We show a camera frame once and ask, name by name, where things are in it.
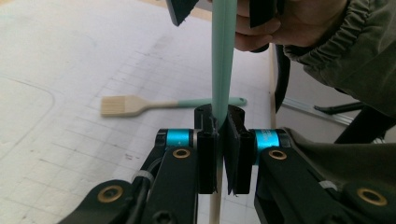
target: sleeve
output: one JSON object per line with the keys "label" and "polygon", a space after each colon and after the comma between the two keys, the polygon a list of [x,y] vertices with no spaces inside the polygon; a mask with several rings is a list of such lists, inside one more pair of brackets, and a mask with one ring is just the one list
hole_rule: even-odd
{"label": "sleeve", "polygon": [[317,81],[396,118],[396,1],[351,0],[339,30],[321,46],[286,46]]}

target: finger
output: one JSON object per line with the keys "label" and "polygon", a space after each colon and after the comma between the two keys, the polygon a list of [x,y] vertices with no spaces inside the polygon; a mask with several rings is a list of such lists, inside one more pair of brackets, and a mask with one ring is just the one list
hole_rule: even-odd
{"label": "finger", "polygon": [[238,0],[236,14],[243,16],[243,17],[249,17],[248,4],[249,4],[249,0]]}
{"label": "finger", "polygon": [[248,17],[236,16],[236,32],[243,35],[269,35],[280,27],[279,19],[273,18],[263,25],[250,28]]}
{"label": "finger", "polygon": [[268,44],[271,40],[271,35],[242,35],[235,33],[235,48],[241,51],[252,51]]}

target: mint green stick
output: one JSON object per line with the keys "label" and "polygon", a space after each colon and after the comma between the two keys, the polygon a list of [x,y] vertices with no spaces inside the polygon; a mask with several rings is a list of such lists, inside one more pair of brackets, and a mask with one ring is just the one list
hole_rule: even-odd
{"label": "mint green stick", "polygon": [[[214,0],[212,14],[212,114],[218,120],[218,128],[227,117],[230,94],[231,72],[233,69],[233,45],[236,25],[236,0]],[[217,193],[210,196],[209,223],[219,224],[222,188],[222,150],[220,140],[217,145]]]}
{"label": "mint green stick", "polygon": [[220,128],[227,116],[233,69],[236,0],[213,1],[212,15],[212,113]]}

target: brush bristles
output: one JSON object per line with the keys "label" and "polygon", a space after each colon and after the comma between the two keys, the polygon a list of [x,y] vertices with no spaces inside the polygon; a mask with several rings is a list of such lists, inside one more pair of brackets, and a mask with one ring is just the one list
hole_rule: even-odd
{"label": "brush bristles", "polygon": [[125,96],[105,96],[102,98],[103,116],[115,116],[125,112]]}

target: work surface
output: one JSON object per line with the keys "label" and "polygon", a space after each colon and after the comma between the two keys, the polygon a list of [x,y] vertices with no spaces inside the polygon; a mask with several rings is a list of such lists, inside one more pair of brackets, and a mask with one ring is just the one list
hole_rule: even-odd
{"label": "work surface", "polygon": [[[97,184],[131,180],[160,128],[193,128],[192,109],[102,118],[100,100],[211,97],[210,39],[210,21],[177,28],[138,0],[0,0],[0,223],[55,223]],[[268,71],[267,53],[235,52],[248,128],[270,128]],[[221,221],[257,223],[252,193],[225,196]]]}

